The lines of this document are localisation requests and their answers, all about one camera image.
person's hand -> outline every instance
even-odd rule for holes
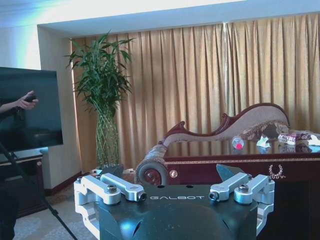
[[[25,109],[25,110],[33,109],[35,107],[35,105],[37,104],[37,102],[39,102],[39,100],[38,99],[34,99],[34,100],[32,100],[32,102],[25,101],[25,99],[28,96],[31,96],[33,94],[35,94],[35,91],[33,91],[33,90],[28,92],[26,95],[24,95],[23,97],[21,97],[17,101],[15,101],[15,105],[17,107],[20,107],[20,108]]]

curtain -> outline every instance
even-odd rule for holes
[[[132,93],[116,112],[120,162],[135,168],[180,121],[210,133],[222,113],[275,103],[297,130],[320,132],[320,14],[154,30],[109,36],[134,38],[125,74]],[[78,38],[90,45],[97,37]],[[74,79],[81,74],[74,71]],[[82,170],[96,167],[94,111],[75,98]],[[210,142],[176,143],[170,156],[220,152]]]
[[[296,130],[320,132],[319,14],[227,24],[228,109],[275,103]]]
[[[76,41],[90,45],[96,37]],[[134,38],[126,47],[132,63],[125,75],[132,93],[116,112],[120,162],[135,168],[166,132],[180,121],[196,133],[209,133],[225,112],[221,24],[145,31],[109,36],[109,41]],[[74,79],[81,72],[74,71]],[[82,170],[96,167],[96,114],[76,97]],[[210,142],[176,144],[170,155],[210,155]]]

bamboo plant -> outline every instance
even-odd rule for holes
[[[68,66],[72,64],[72,69],[83,70],[75,82],[77,97],[83,94],[83,100],[97,112],[96,160],[100,169],[119,164],[119,137],[114,117],[119,102],[131,92],[123,71],[131,62],[125,44],[133,39],[108,42],[107,38],[105,34],[92,40],[90,46],[80,46],[71,39],[75,50],[68,55]]]

decorative emblem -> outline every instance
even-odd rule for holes
[[[176,177],[178,177],[178,172],[176,170],[171,170],[169,175],[171,178],[175,179]]]
[[[285,179],[286,176],[282,175],[282,173],[284,172],[284,168],[281,166],[281,164],[278,165],[279,168],[279,172],[277,174],[274,174],[272,171],[273,165],[271,164],[269,166],[269,175],[272,179]]]

game controller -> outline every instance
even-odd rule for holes
[[[27,96],[24,101],[28,102],[28,103],[32,103],[33,100],[37,99],[37,96],[35,94],[29,95]]]

